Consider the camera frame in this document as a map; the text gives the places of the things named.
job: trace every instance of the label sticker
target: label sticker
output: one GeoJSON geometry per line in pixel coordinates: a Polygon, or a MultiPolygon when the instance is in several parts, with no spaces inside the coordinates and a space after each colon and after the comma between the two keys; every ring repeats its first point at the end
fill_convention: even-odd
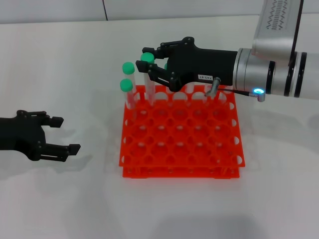
{"type": "Polygon", "coordinates": [[[212,76],[198,75],[200,80],[214,80],[212,76]]]}

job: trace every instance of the green test tube cap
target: green test tube cap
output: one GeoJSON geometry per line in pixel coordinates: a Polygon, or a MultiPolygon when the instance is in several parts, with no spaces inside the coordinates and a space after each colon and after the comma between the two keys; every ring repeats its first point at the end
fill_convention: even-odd
{"type": "Polygon", "coordinates": [[[147,61],[149,64],[155,63],[155,57],[149,52],[145,52],[141,55],[141,61],[147,61]]]}
{"type": "Polygon", "coordinates": [[[132,62],[125,62],[122,66],[123,73],[125,75],[131,75],[135,72],[135,67],[132,62]]]}
{"type": "Polygon", "coordinates": [[[123,79],[120,83],[121,91],[129,92],[133,89],[133,83],[130,79],[123,79]]]}

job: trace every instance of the blue led light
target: blue led light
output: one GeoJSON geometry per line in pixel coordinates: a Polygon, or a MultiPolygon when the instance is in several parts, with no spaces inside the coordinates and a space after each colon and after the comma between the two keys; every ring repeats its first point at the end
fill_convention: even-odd
{"type": "Polygon", "coordinates": [[[255,94],[263,94],[264,92],[265,92],[264,90],[259,89],[259,88],[254,89],[254,93],[255,93],[255,94]]]}

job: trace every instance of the white table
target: white table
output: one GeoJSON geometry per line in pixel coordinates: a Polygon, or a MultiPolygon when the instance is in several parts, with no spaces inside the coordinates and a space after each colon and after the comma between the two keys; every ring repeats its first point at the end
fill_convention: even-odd
{"type": "MultiPolygon", "coordinates": [[[[237,180],[133,180],[118,167],[122,63],[185,36],[249,48],[257,19],[0,25],[0,116],[46,110],[65,119],[45,128],[48,142],[82,145],[65,163],[0,152],[0,238],[317,238],[319,102],[238,96],[247,167],[237,180]]],[[[318,28],[319,15],[303,15],[298,51],[319,52],[318,28]]]]}

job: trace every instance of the robotic arm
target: robotic arm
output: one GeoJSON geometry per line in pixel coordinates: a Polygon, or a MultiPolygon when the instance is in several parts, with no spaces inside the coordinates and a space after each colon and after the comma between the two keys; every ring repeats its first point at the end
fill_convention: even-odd
{"type": "Polygon", "coordinates": [[[144,48],[155,58],[168,58],[167,69],[137,61],[140,72],[178,92],[190,82],[232,86],[234,93],[265,100],[265,94],[319,100],[319,54],[295,52],[303,0],[265,0],[252,49],[200,49],[194,38],[144,48]]]}

